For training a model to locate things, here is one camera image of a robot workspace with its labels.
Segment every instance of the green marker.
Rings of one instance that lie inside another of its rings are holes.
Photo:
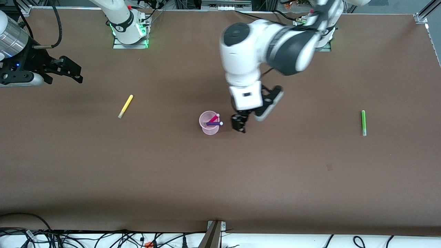
[[[366,136],[366,112],[364,110],[361,111],[361,130],[363,136]]]

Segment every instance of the brown tabletop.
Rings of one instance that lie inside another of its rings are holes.
[[[441,231],[441,69],[411,15],[343,15],[332,52],[263,78],[285,95],[242,134],[219,36],[252,18],[168,11],[148,49],[120,50],[100,10],[59,12],[63,41],[49,53],[81,65],[84,82],[0,90],[1,213],[53,229],[190,232],[222,219],[236,232]],[[52,10],[29,22],[41,44],[56,41]],[[206,110],[226,123],[214,136],[198,125]]]

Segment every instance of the marker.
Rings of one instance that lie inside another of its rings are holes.
[[[224,123],[221,122],[207,122],[207,126],[222,126]]]
[[[126,112],[127,107],[129,106],[130,102],[132,101],[133,95],[129,96],[129,99],[127,99],[126,104],[124,104],[123,109],[121,110],[120,114],[118,115],[118,118],[121,119],[123,117],[124,112]]]
[[[213,116],[213,118],[211,118],[211,120],[208,121],[208,122],[213,122],[213,121],[217,120],[217,119],[219,118],[219,116],[220,116],[220,114],[216,114],[216,115]]]
[[[363,136],[366,136],[366,112],[364,110],[361,111],[361,130],[363,132]]]

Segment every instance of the yellow marker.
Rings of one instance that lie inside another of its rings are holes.
[[[130,102],[132,101],[133,95],[129,96],[129,99],[127,99],[126,104],[124,104],[123,109],[120,112],[120,115],[118,115],[118,118],[121,119],[121,117],[123,117],[124,112],[126,112],[127,107],[129,106]]]

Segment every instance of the pink plastic cup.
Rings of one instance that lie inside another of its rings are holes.
[[[205,111],[199,116],[199,125],[202,127],[202,131],[205,134],[213,135],[219,131],[219,126],[207,126],[205,125],[206,122],[210,121],[211,118],[213,118],[217,113],[214,111]]]

